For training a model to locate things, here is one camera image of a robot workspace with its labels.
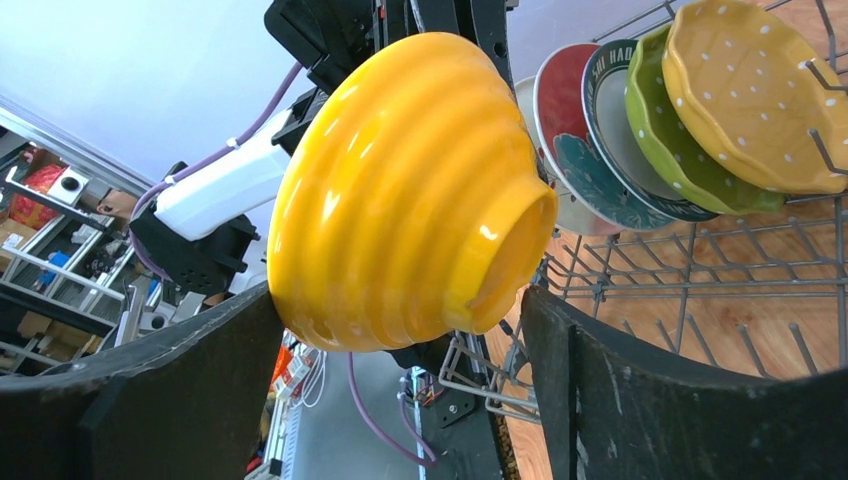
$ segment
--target plate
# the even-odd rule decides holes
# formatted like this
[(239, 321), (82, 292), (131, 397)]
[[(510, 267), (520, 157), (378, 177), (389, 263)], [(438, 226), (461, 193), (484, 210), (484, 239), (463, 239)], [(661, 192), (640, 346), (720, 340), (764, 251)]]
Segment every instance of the plate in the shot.
[(539, 131), (536, 129), (536, 121), (534, 120), (536, 109), (534, 108), (533, 87), (535, 80), (536, 77), (530, 77), (516, 83), (515, 97), (518, 100), (518, 108), (521, 110), (521, 115), (527, 124), (530, 139), (533, 141), (533, 146), (542, 159), (542, 165), (550, 179), (550, 187), (554, 189), (559, 199), (557, 228), (578, 235), (590, 236), (608, 236), (621, 232), (622, 229), (620, 227), (603, 221), (592, 210), (586, 207), (586, 205), (583, 205), (577, 200), (577, 197), (565, 188), (556, 170), (551, 167), (549, 162), (545, 161), (546, 158), (551, 157), (551, 154), (546, 153), (546, 148), (542, 147)]
[(680, 121), (662, 73), (669, 28), (642, 37), (628, 69), (627, 119), (642, 153), (667, 184), (709, 211), (744, 215), (780, 209), (785, 195), (755, 187), (727, 171)]
[(630, 131), (624, 90), (636, 43), (615, 40), (604, 44), (586, 64), (581, 95), (591, 144), (630, 193), (654, 210), (687, 222), (715, 218), (717, 214), (684, 199), (657, 174)]
[(607, 222), (647, 232), (674, 221), (633, 196), (583, 139), (564, 133), (554, 138), (554, 147), (560, 180)]
[(761, 8), (704, 0), (677, 13), (663, 59), (674, 108), (704, 149), (739, 178), (786, 193), (838, 193), (809, 129), (848, 168), (848, 96), (824, 89), (836, 74), (798, 34)]
[(475, 44), (428, 32), (380, 50), (321, 107), (280, 184), (267, 262), (280, 318), (329, 351), (494, 327), (554, 229), (535, 160)]

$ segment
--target yellow bowl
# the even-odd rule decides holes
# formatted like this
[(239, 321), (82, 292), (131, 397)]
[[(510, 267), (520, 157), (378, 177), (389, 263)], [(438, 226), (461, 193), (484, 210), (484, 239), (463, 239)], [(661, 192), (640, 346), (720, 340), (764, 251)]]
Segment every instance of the yellow bowl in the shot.
[(280, 186), (268, 284), (330, 351), (482, 333), (530, 280), (556, 218), (509, 86), (462, 37), (380, 51), (330, 96)]

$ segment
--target red bag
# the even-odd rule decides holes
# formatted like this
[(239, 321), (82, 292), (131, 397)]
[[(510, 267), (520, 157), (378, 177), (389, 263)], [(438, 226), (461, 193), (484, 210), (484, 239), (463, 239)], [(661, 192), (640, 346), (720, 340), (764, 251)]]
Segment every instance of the red bag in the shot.
[[(56, 180), (62, 176), (66, 168), (59, 165), (47, 165), (30, 175), (24, 180), (23, 184), (37, 192), (46, 194), (50, 187), (56, 183)], [(36, 230), (46, 225), (56, 215), (54, 210), (22, 195), (15, 195), (9, 208), (9, 218)]]

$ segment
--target purple cable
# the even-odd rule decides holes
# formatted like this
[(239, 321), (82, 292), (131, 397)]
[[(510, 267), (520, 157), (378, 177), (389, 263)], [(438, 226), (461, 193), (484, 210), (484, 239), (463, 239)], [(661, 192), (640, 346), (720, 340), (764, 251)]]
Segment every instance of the purple cable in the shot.
[[(241, 134), (240, 137), (236, 138), (236, 145), (242, 145), (244, 144), (244, 142), (248, 141), (250, 137), (255, 135), (257, 130), (259, 130), (259, 128), (268, 120), (271, 114), (274, 113), (274, 109), (276, 109), (277, 106), (280, 104), (280, 101), (283, 99), (283, 95), (285, 95), (289, 87), (291, 87), (291, 84), (292, 82), (294, 82), (294, 79), (295, 77), (297, 77), (297, 74), (300, 72), (300, 69), (301, 65), (299, 63), (295, 62), (294, 65), (292, 65), (292, 68), (291, 70), (289, 70), (289, 73), (286, 75), (286, 78), (283, 79), (283, 83), (281, 83), (280, 87), (277, 88), (277, 91), (274, 92), (274, 96), (271, 97), (271, 101), (268, 102), (268, 105), (265, 107), (265, 110), (262, 111), (262, 114), (259, 115), (259, 118), (257, 118), (256, 121), (253, 122), (253, 124), (247, 130), (245, 130), (244, 133)], [(204, 167), (209, 166), (211, 163), (215, 162), (224, 155), (232, 152), (233, 150), (235, 150), (235, 148), (229, 145), (221, 148), (217, 152), (195, 163), (194, 165), (191, 165), (185, 168), (184, 170), (180, 170), (179, 172), (175, 173), (173, 175), (174, 181), (179, 182), (185, 177), (199, 171)], [(141, 198), (138, 199), (138, 203), (136, 203), (135, 209), (133, 209), (133, 217), (139, 213), (139, 210), (142, 205), (147, 203), (147, 201), (153, 198), (154, 195), (158, 195), (163, 190), (168, 188), (168, 186), (168, 183), (162, 181), (154, 185), (153, 188), (151, 188), (150, 190), (146, 191), (144, 195), (142, 195)], [(145, 267), (150, 269), (151, 272), (155, 273), (156, 275), (159, 275), (165, 280), (169, 280), (170, 277), (168, 276), (168, 274), (165, 273), (164, 270), (159, 268), (159, 266), (156, 265), (153, 260), (147, 255), (147, 252), (144, 250), (144, 247), (141, 245), (141, 242), (139, 242), (138, 238), (133, 234), (132, 229), (130, 229), (129, 231), (129, 237), (130, 243), (135, 249), (135, 253), (138, 256), (138, 259), (141, 260), (141, 263), (143, 263)]]
[(371, 430), (380, 437), (380, 440), (386, 442), (386, 444), (395, 450), (398, 451), (404, 457), (412, 460), (413, 462), (421, 465), (425, 468), (431, 468), (436, 465), (437, 459), (436, 454), (433, 452), (433, 449), (430, 448), (429, 445), (421, 438), (418, 433), (412, 428), (412, 425), (409, 423), (409, 418), (406, 416), (406, 412), (404, 411), (403, 398), (399, 399), (401, 415), (403, 416), (403, 423), (406, 425), (406, 428), (409, 430), (409, 433), (415, 438), (415, 441), (421, 445), (421, 448), (424, 449), (424, 452), (430, 457), (430, 460), (426, 458), (420, 458), (418, 455), (410, 452), (409, 450), (403, 448), (403, 446), (397, 443), (392, 437), (390, 437), (386, 432), (380, 428), (377, 423), (374, 422), (374, 419), (371, 418), (371, 415), (368, 414), (368, 411), (365, 410), (365, 405), (362, 404), (362, 397), (359, 396), (359, 388), (356, 386), (356, 375), (353, 373), (353, 353), (348, 353), (347, 357), (347, 379), (348, 383), (350, 383), (350, 393), (353, 395), (353, 402), (356, 404), (356, 409), (359, 410), (359, 414), (362, 415), (362, 419), (365, 420), (365, 423), (371, 427)]

